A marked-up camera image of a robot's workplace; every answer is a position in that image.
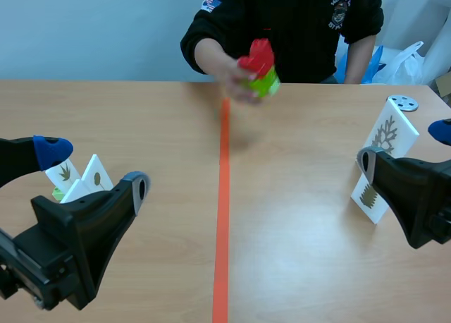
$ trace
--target plastic bag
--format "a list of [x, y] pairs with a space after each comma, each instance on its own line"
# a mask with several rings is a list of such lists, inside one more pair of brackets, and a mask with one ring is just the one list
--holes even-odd
[[[383, 46], [380, 46], [376, 52], [373, 54], [371, 61], [369, 62], [368, 68], [366, 69], [364, 78], [362, 79], [362, 84], [372, 83], [374, 75], [378, 72], [379, 61], [381, 60], [383, 52]], [[335, 78], [338, 83], [344, 83], [347, 65], [347, 52], [342, 57], [340, 63], [337, 66], [337, 72], [335, 73]]]
[[401, 51], [373, 77], [373, 83], [385, 85], [419, 85], [423, 80], [424, 57], [418, 52], [423, 42], [417, 42]]

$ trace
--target card with leaf symbol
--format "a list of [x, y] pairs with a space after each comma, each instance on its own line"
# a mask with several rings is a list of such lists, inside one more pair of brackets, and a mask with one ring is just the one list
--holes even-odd
[[[388, 99], [363, 147], [380, 147], [398, 158], [407, 154], [418, 137], [418, 131], [404, 113]], [[363, 174], [351, 198], [375, 224], [388, 210], [387, 202], [368, 184]]]
[[96, 154], [92, 155], [92, 158], [83, 173], [82, 182], [91, 193], [111, 190], [114, 187], [104, 166]]
[[89, 189], [82, 182], [82, 180], [78, 179], [74, 182], [74, 184], [72, 184], [69, 191], [64, 195], [63, 199], [61, 200], [61, 203], [72, 202], [89, 194], [90, 194]]
[[74, 184], [77, 179], [81, 178], [77, 169], [69, 159], [58, 166], [47, 169], [45, 174], [64, 195], [69, 191], [72, 184]]

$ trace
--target wooden table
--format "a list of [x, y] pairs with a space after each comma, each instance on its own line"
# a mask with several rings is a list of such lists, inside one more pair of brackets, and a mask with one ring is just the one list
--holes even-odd
[[[426, 130], [451, 110], [427, 87], [284, 85], [259, 108], [232, 105], [229, 322], [450, 321], [451, 245], [413, 250], [391, 212], [374, 226], [350, 201], [391, 94], [420, 103], [409, 155], [451, 158]], [[94, 302], [40, 312], [21, 291], [2, 322], [211, 322], [220, 96], [211, 83], [0, 82], [2, 137], [65, 137], [80, 173], [95, 153], [114, 183], [136, 169], [153, 183]], [[43, 173], [2, 188], [2, 229], [33, 225], [29, 199], [51, 191]]]

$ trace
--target sweatshirt sleeve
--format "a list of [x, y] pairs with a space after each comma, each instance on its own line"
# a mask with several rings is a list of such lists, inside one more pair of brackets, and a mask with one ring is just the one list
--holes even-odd
[[228, 53], [231, 39], [245, 23], [244, 0], [203, 0], [202, 6], [180, 43], [183, 57], [197, 72], [204, 74], [194, 59], [194, 48], [201, 39], [216, 40]]
[[352, 0], [341, 34], [348, 44], [377, 35], [383, 19], [382, 0]]

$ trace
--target orange stripe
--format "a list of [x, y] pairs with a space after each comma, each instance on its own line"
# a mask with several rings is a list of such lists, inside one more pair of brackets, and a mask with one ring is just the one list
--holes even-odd
[[213, 323], [228, 323], [229, 115], [230, 100], [224, 99], [221, 109], [221, 143], [219, 147], [218, 223], [216, 226], [216, 259], [213, 285]]

